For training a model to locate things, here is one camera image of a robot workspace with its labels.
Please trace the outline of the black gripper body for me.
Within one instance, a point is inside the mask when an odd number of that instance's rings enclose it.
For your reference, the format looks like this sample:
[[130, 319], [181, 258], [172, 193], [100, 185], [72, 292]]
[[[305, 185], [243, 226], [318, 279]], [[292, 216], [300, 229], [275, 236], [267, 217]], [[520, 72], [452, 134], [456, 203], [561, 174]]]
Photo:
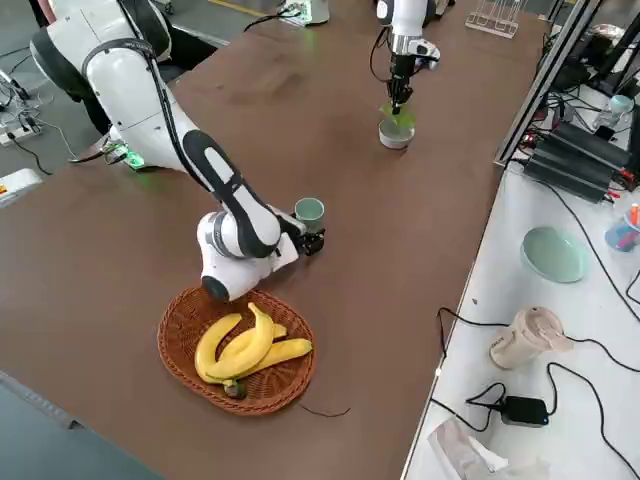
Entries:
[[303, 245], [305, 243], [307, 227], [302, 222], [281, 211], [276, 212], [276, 217], [281, 231], [289, 236], [294, 245]]
[[415, 71], [414, 55], [391, 54], [390, 78], [396, 81], [408, 81]]

